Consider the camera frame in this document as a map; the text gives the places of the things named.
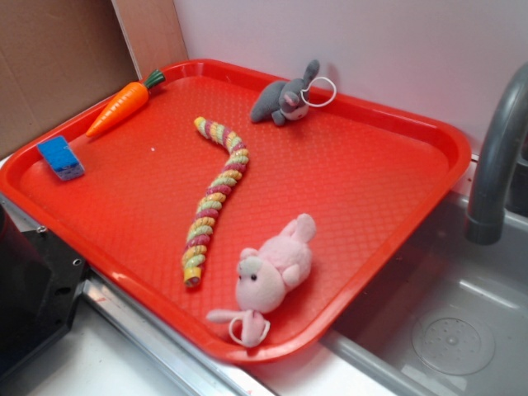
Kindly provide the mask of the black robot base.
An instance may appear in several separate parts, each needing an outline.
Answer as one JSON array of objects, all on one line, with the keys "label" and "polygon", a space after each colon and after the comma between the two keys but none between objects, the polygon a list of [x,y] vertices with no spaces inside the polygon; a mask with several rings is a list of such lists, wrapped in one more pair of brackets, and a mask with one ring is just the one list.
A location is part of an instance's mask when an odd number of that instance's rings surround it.
[{"label": "black robot base", "polygon": [[87,273],[52,231],[22,232],[1,209],[1,379],[67,334]]}]

